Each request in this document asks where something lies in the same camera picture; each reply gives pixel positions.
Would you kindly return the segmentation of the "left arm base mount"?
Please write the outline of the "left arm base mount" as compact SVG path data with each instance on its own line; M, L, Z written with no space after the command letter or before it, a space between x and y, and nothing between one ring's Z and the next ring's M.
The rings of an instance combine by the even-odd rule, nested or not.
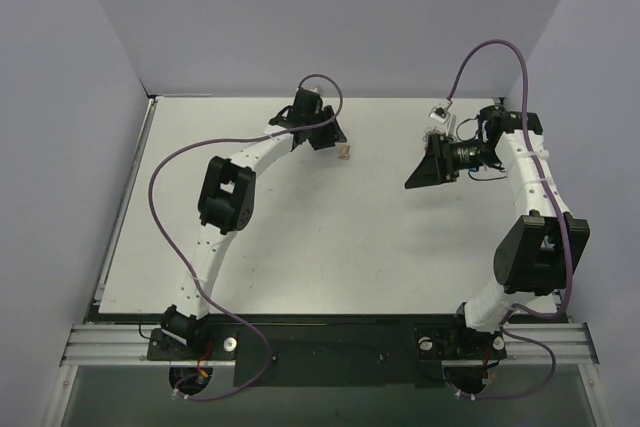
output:
M151 361L194 362L194 366L169 369L169 384L178 394L200 394L213 380L214 369L209 361L231 361L238 346L235 331L220 330L205 318L185 316L175 306L160 318L160 327L151 331L147 359Z

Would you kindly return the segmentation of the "red handled metal key organizer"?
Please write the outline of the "red handled metal key organizer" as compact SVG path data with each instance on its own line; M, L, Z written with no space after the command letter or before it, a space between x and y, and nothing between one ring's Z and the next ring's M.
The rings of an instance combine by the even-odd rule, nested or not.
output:
M425 133L424 133L425 149L428 149L429 143L430 143L431 139L434 136L440 136L440 135L444 135L444 134L445 134L445 132L441 128L437 127L437 126L432 126L432 127L427 128L425 130Z

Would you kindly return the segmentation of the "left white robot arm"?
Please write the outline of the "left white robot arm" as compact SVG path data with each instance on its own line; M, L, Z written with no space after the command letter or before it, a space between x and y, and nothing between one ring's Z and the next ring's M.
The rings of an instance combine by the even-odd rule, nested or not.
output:
M214 308L210 295L231 242L253 216L258 177L304 143L322 150L346 141L319 90L300 88L258 137L238 139L243 148L229 157L211 158L197 201L196 247L191 256L178 254L187 274L161 320L162 332L181 357L192 359L204 350L204 318Z

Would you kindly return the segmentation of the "yellow tag key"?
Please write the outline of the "yellow tag key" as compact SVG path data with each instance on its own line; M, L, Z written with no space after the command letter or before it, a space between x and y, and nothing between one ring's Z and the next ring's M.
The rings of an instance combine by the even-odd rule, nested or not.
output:
M343 145L338 153L338 159L339 160L349 160L351 157L350 154L350 150L351 150L351 146L348 144Z

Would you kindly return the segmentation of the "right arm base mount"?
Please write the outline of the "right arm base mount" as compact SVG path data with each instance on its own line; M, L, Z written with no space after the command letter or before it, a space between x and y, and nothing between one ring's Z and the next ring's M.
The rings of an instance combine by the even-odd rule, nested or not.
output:
M489 384L491 370L506 358L499 333L468 328L464 320L414 328L419 380L428 386L453 386L467 394L480 394Z

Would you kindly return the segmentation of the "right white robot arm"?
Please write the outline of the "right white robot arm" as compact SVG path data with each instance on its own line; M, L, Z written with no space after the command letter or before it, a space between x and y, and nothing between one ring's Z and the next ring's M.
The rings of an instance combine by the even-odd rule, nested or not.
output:
M405 182L408 189L453 183L463 171L502 171L511 189L516 218L495 250L493 278L463 304L464 320L447 330L449 349L468 356L515 310L556 290L572 291L573 274L590 236L586 220L561 199L544 147L537 114L498 105L480 110L475 135L459 140L435 128L425 136L425 153Z

